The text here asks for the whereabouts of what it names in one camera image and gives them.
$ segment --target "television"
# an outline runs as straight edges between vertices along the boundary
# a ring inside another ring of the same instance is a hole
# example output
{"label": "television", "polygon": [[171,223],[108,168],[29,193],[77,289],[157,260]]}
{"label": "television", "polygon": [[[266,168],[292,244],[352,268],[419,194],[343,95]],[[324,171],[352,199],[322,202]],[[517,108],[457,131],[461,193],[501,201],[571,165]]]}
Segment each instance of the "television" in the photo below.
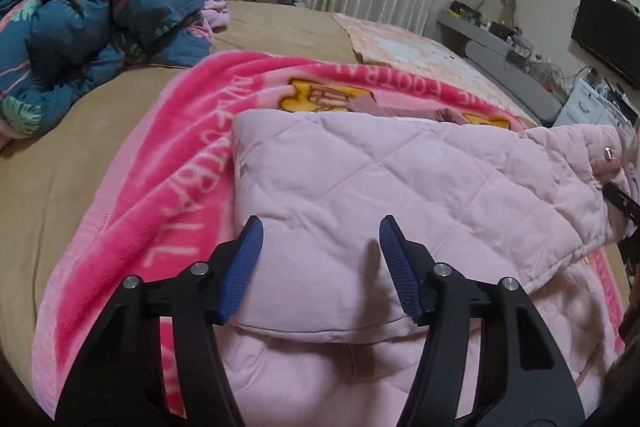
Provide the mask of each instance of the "television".
{"label": "television", "polygon": [[581,0],[571,38],[640,89],[640,18],[612,0]]}

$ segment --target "pink patterned blanket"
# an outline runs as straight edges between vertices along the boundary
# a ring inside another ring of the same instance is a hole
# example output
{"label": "pink patterned blanket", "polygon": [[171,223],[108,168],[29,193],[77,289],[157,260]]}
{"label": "pink patterned blanket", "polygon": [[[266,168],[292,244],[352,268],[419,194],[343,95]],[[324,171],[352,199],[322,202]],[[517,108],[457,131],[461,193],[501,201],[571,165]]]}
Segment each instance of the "pink patterned blanket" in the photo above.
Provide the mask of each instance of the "pink patterned blanket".
{"label": "pink patterned blanket", "polygon": [[[230,141],[236,114],[255,107],[346,110],[363,94],[383,107],[450,108],[474,123],[524,129],[512,114],[467,92],[381,66],[230,52],[180,74],[123,144],[47,284],[32,358],[45,411],[53,416],[79,348],[122,279],[173,277],[236,237]],[[622,303],[606,257],[594,259],[616,326]],[[171,335],[168,324],[163,328],[168,400],[179,413]]]}
{"label": "pink patterned blanket", "polygon": [[391,24],[334,14],[364,64],[391,66],[457,87],[516,116],[527,115],[498,86],[439,42]]}

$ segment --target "bed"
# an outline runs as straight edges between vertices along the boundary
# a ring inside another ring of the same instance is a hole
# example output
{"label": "bed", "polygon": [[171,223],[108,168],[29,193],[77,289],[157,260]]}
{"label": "bed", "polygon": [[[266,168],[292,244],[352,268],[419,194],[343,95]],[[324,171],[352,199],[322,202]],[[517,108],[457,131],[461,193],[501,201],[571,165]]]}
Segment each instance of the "bed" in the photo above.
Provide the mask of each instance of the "bed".
{"label": "bed", "polygon": [[[217,52],[242,49],[357,63],[352,39],[329,13],[242,2],[230,2],[229,9],[231,22],[216,36]],[[17,380],[31,392],[31,343],[49,275],[118,148],[179,71],[126,71],[76,103],[46,136],[16,140],[0,153],[0,348],[8,362],[0,371],[25,403],[28,395]],[[480,92],[484,82],[490,84],[476,78]],[[506,109],[520,113],[515,106]],[[608,254],[628,302],[620,255],[615,247]]]}

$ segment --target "blue floral comforter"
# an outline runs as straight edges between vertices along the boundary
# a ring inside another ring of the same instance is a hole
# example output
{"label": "blue floral comforter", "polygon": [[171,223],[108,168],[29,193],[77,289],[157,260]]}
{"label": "blue floral comforter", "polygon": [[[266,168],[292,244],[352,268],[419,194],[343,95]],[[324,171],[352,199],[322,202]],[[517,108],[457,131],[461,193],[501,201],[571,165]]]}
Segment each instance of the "blue floral comforter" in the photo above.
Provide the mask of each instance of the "blue floral comforter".
{"label": "blue floral comforter", "polygon": [[196,65],[205,2],[0,0],[0,137],[45,134],[129,65]]}

